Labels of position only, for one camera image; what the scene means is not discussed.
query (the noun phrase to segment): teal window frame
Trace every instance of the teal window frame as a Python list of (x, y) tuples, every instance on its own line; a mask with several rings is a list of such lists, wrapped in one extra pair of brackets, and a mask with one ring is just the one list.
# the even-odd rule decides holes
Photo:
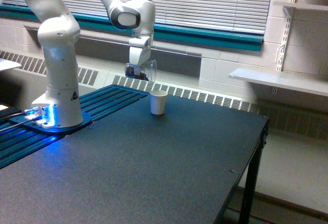
[[(0, 16), (33, 21), (38, 20), (36, 15), (28, 7), (16, 5), (0, 5)], [(115, 28), (110, 20), (104, 16), (79, 13), (73, 13), (73, 16), (81, 28), (131, 34), (131, 30), (119, 30)], [(162, 39), (203, 46), (260, 51), (263, 44), (262, 35), (196, 29), (164, 24), (155, 24), (154, 31), (155, 40)]]

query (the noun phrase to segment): black cable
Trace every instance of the black cable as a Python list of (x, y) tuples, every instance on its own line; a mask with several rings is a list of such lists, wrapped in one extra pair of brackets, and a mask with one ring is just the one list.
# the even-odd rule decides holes
[(25, 113), (24, 112), (19, 112), (19, 113), (15, 113), (15, 114), (11, 114), (11, 115), (6, 115), (4, 117), (1, 117), (0, 123), (4, 122), (4, 121), (6, 121), (10, 118), (14, 118), (14, 117), (20, 116), (20, 115), (25, 115)]
[(30, 122), (30, 121), (39, 120), (39, 119), (41, 119), (41, 118), (42, 118), (42, 116), (37, 116), (36, 118), (33, 118), (33, 119), (31, 119), (31, 120), (25, 120), (25, 121), (23, 121), (23, 122), (21, 122), (21, 123), (17, 123), (17, 124), (15, 124), (15, 125), (10, 126), (10, 127), (3, 128), (3, 129), (0, 130), (0, 133), (5, 132), (5, 131), (7, 131), (7, 130), (9, 130), (9, 129), (12, 129), (12, 128), (15, 128), (15, 127), (18, 127), (18, 126), (20, 126), (20, 125), (22, 125), (22, 124), (28, 123), (28, 122)]

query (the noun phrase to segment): white cup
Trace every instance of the white cup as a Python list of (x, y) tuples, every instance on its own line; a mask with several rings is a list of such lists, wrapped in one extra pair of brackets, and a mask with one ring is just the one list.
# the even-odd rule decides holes
[(164, 108), (168, 93), (161, 90), (150, 92), (150, 112), (154, 115), (164, 114)]

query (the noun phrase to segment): shelf bracket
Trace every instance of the shelf bracket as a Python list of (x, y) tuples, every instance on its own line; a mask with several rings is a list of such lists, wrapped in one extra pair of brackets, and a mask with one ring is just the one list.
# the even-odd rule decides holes
[(283, 7), (283, 10), (285, 11), (287, 17), (290, 17), (291, 18), (293, 16), (294, 8), (288, 7), (288, 6), (284, 6)]
[[(295, 3), (296, 0), (290, 0), (290, 3)], [(294, 8), (291, 7), (283, 7), (284, 11), (286, 12), (286, 23), (285, 28), (283, 32), (282, 42), (280, 47), (277, 49), (276, 59), (275, 63), (277, 64), (276, 70), (282, 71), (283, 68), (283, 61), (285, 59), (285, 53), (288, 45), (288, 39), (289, 39), (289, 32), (291, 29), (291, 23), (293, 19), (294, 14)]]
[(278, 87), (272, 87), (271, 93), (272, 94), (277, 94), (277, 92), (278, 92)]

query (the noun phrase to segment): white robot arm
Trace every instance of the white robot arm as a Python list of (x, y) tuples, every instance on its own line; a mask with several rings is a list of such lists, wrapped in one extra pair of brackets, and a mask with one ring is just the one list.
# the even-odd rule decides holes
[[(62, 0), (25, 0), (42, 22), (38, 39), (43, 47), (47, 66), (47, 90), (33, 107), (44, 107), (43, 119), (36, 121), (44, 128), (76, 126), (83, 121), (79, 98), (77, 62), (74, 45), (80, 28)], [(130, 63), (140, 65), (150, 57), (153, 42), (155, 5), (148, 0), (101, 0), (112, 24), (119, 29), (133, 29)]]
[(140, 66), (150, 58), (155, 24), (155, 4), (149, 0), (101, 0), (109, 19), (118, 29), (133, 29), (130, 63)]
[(38, 39), (47, 66), (47, 90), (32, 106), (47, 109), (44, 128), (72, 127), (83, 121), (79, 98), (74, 44), (80, 27), (62, 0), (25, 0), (42, 22)]

